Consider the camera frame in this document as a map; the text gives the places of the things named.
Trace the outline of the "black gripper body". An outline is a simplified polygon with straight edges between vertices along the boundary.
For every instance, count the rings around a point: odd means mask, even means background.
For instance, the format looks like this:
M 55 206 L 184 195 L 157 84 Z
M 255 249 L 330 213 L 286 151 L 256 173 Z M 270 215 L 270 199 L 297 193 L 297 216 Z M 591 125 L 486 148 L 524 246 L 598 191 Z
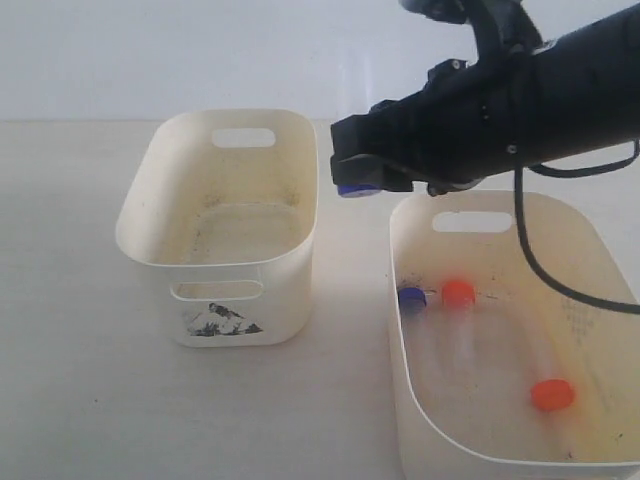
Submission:
M 436 66 L 424 87 L 407 97 L 383 100 L 381 114 L 389 152 L 375 155 L 424 183 L 433 196 L 473 188 L 483 179 L 523 164 L 519 108 L 514 98 L 523 66 Z

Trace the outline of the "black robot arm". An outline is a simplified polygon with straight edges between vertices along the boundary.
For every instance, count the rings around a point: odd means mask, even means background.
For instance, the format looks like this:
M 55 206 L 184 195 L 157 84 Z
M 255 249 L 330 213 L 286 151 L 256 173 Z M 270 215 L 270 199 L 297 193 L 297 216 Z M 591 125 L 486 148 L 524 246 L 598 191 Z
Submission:
M 517 167 L 639 137 L 639 9 L 544 40 L 519 1 L 407 1 L 472 28 L 478 58 L 433 67 L 424 87 L 333 124 L 332 180 L 431 195 Z

